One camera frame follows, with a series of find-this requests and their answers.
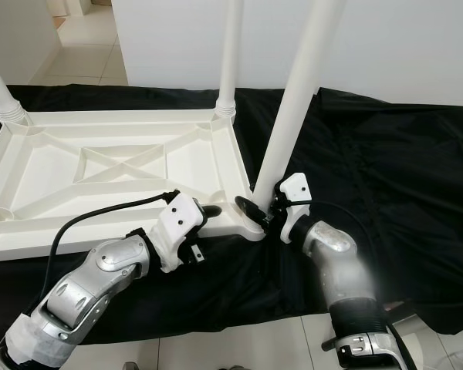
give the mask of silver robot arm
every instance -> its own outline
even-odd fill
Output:
[[[121,240],[93,248],[76,270],[62,277],[30,315],[21,314],[0,347],[0,370],[60,368],[90,332],[115,295],[145,277],[150,264],[164,272],[182,261],[183,244],[201,256],[194,237],[205,210],[179,193],[161,212],[148,235],[137,229]]]
[[[90,332],[111,299],[147,275],[150,254],[140,235],[93,248],[30,316],[21,314],[5,334],[0,369],[60,368]]]
[[[404,344],[398,344],[387,330],[368,268],[358,258],[353,238],[309,215],[311,197],[305,175],[295,173],[281,182],[276,196],[279,204],[298,204],[286,208],[281,238],[301,245],[319,269],[341,367],[415,368],[411,358],[401,353]]]

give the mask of black cable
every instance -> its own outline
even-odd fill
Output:
[[[372,250],[372,255],[374,256],[374,259],[376,260],[376,267],[377,267],[376,269],[377,269],[377,272],[379,272],[379,264],[377,262],[377,257],[376,257],[377,256],[376,246],[372,242],[372,238],[370,237],[369,231],[367,230],[365,225],[362,224],[362,221],[360,221],[360,219],[355,214],[350,212],[345,207],[340,206],[339,204],[331,203],[331,202],[325,202],[325,201],[322,201],[322,200],[299,200],[299,201],[296,201],[296,202],[292,202],[290,200],[288,201],[288,207],[290,207],[290,206],[310,205],[310,204],[322,204],[322,205],[330,206],[330,207],[336,208],[338,210],[341,210],[342,212],[344,212],[345,214],[350,216],[360,226],[360,229],[362,229],[362,231],[365,234],[367,240],[369,241],[370,249]],[[415,365],[414,360],[411,357],[411,354],[408,351],[407,346],[404,344],[404,341],[401,338],[400,333],[397,332],[396,328],[393,326],[393,324],[391,324],[391,322],[389,320],[386,320],[386,325],[389,328],[391,334],[396,339],[396,343],[397,343],[398,347],[400,348],[401,356],[403,357],[403,360],[404,360],[405,364],[407,365],[408,370],[417,370],[417,366]]]
[[[51,288],[50,281],[52,280],[52,272],[53,272],[53,265],[55,263],[56,250],[58,249],[60,239],[62,238],[64,233],[69,229],[69,227],[87,218],[98,216],[100,214],[106,214],[114,210],[122,210],[124,208],[137,207],[143,204],[153,203],[157,200],[166,200],[167,203],[169,203],[171,200],[173,200],[173,198],[178,193],[179,193],[178,190],[175,190],[174,192],[162,193],[160,195],[157,195],[151,198],[135,200],[134,202],[122,203],[122,204],[117,204],[114,206],[101,208],[99,210],[93,210],[91,212],[88,212],[87,214],[81,214],[80,216],[73,218],[72,220],[67,222],[65,225],[63,225],[60,228],[60,230],[56,233],[55,239],[53,239],[53,243],[49,251],[48,264],[46,265],[45,280],[43,282],[43,288],[41,290],[41,294],[39,295],[39,300],[41,301],[48,294]]]

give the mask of grout line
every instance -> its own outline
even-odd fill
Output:
[[[312,369],[314,369],[314,359],[312,358],[312,353],[310,353],[309,340],[307,339],[306,327],[305,327],[305,325],[303,324],[303,317],[302,317],[302,316],[300,316],[300,321],[302,322],[303,334],[304,334],[305,337],[306,337],[307,349],[309,349],[310,363],[312,364]]]
[[[91,46],[114,46],[114,45],[115,45],[115,42],[117,42],[116,39],[115,39],[115,41],[113,42],[113,44],[93,44],[92,42],[90,42],[90,43],[84,43],[84,42],[62,42],[62,40],[60,40],[60,43],[62,44],[62,47],[63,47],[63,46],[79,46],[79,45],[85,45],[85,46],[88,46],[88,45],[91,45]]]
[[[100,81],[98,82],[98,85],[100,84],[101,79],[103,78],[103,74],[105,73],[106,66],[108,66],[108,62],[110,61],[110,57],[111,57],[111,54],[113,53],[113,48],[114,48],[114,46],[115,46],[115,45],[111,45],[110,54],[108,55],[108,59],[106,60],[105,66],[104,66],[104,68],[103,68],[103,71],[101,71]]]
[[[438,337],[439,343],[441,343],[441,347],[442,347],[442,349],[444,349],[444,353],[448,357],[448,360],[449,360],[449,363],[451,364],[451,367],[455,370],[455,365],[453,364],[453,361],[451,360],[451,357],[448,354],[448,350],[446,349],[446,347],[444,346],[444,343],[441,340],[441,336],[439,336],[438,333],[435,333],[435,335]]]
[[[90,79],[101,78],[101,76],[79,76],[79,75],[44,75],[43,77],[87,77]]]
[[[160,370],[160,347],[161,347],[161,338],[157,339],[157,363],[156,370]]]

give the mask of white bracket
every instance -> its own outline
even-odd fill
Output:
[[[310,196],[309,184],[307,183],[306,175],[304,173],[294,173],[288,179],[283,181],[279,186],[280,191],[286,195],[286,199],[292,202],[300,200],[312,200]],[[286,222],[281,230],[281,240],[283,243],[291,243],[289,238],[290,231],[293,225],[303,215],[309,216],[309,205],[291,206],[286,208]]]
[[[172,272],[183,262],[178,258],[178,248],[187,234],[204,223],[204,214],[194,198],[180,193],[160,213],[151,229],[149,240],[161,259],[161,270]]]

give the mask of black cloth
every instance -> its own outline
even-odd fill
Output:
[[[113,86],[10,86],[29,111],[212,108],[216,91]],[[258,176],[282,90],[238,89],[235,135],[251,183]],[[356,240],[385,302],[405,301],[435,331],[463,329],[463,107],[389,104],[321,89],[287,176],[304,172],[315,213]],[[278,241],[202,240],[207,258],[154,271],[116,296],[85,343],[132,341],[326,311],[317,270]],[[59,256],[56,276],[84,254]],[[0,262],[0,338],[34,300],[46,258]]]

